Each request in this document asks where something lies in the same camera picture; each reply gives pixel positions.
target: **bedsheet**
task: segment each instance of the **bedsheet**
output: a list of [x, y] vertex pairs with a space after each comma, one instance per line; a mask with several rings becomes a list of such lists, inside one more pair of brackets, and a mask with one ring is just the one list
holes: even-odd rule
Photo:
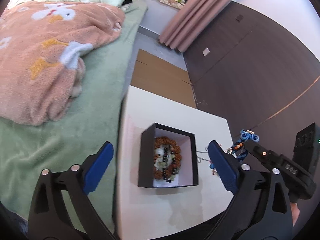
[[[0, 200], [10, 211], [28, 219], [33, 191], [44, 168], [65, 171], [95, 154], [105, 141], [116, 151], [122, 89], [133, 42], [147, 9], [134, 0], [125, 11], [120, 37], [83, 57], [83, 92], [66, 116], [38, 127], [0, 118]], [[89, 199], [103, 222], [114, 231], [112, 205], [116, 160], [112, 159]], [[81, 230], [72, 204], [65, 198], [74, 226]]]

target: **white table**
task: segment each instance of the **white table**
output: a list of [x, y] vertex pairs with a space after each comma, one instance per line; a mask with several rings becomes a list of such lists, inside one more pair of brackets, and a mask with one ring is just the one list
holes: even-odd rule
[[[223, 149], [232, 145], [226, 119], [130, 86], [117, 158], [117, 223], [122, 240], [153, 239], [191, 228], [224, 211], [233, 197], [206, 161], [198, 164], [198, 186], [138, 187], [140, 136], [154, 122], [194, 133], [199, 151], [212, 140]], [[209, 159], [207, 154], [198, 155]]]

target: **gift box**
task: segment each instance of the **gift box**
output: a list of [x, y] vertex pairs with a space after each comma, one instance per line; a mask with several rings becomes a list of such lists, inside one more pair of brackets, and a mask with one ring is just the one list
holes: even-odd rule
[[[155, 149], [156, 138], [164, 137], [174, 140], [176, 142], [176, 145], [180, 148], [181, 156], [179, 157], [181, 158], [181, 160], [177, 160], [177, 163], [179, 162], [180, 167], [177, 171], [177, 174], [173, 176], [175, 178], [171, 182], [168, 182], [170, 181], [170, 179], [155, 179], [155, 155], [158, 156], [156, 154]], [[175, 159], [170, 159], [169, 163], [170, 162], [171, 164], [175, 164]], [[198, 184], [198, 163], [196, 155], [196, 141], [194, 134], [158, 123], [154, 123], [142, 132], [140, 145], [138, 187], [188, 187], [196, 186]]]

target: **dark brown wall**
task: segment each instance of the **dark brown wall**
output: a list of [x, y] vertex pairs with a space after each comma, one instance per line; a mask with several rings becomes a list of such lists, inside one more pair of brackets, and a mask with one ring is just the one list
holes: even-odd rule
[[[244, 18], [238, 22], [240, 14]], [[204, 57], [206, 47], [210, 53]], [[235, 2], [211, 22], [184, 57], [198, 109], [226, 118], [233, 139], [241, 129], [255, 127], [285, 107], [320, 75], [320, 62], [300, 40], [270, 18]], [[313, 122], [320, 125], [319, 95], [320, 81], [256, 127], [261, 145], [292, 158], [296, 133]], [[261, 168], [254, 158], [246, 162]], [[315, 195], [298, 202], [301, 215], [295, 232], [319, 202], [319, 170]]]

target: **human hand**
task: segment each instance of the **human hand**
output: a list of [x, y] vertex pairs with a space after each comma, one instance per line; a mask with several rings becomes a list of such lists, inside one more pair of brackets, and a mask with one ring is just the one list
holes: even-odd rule
[[290, 203], [290, 207], [291, 207], [291, 213], [292, 213], [292, 223], [293, 225], [295, 225], [300, 215], [300, 210], [298, 208], [297, 203]]

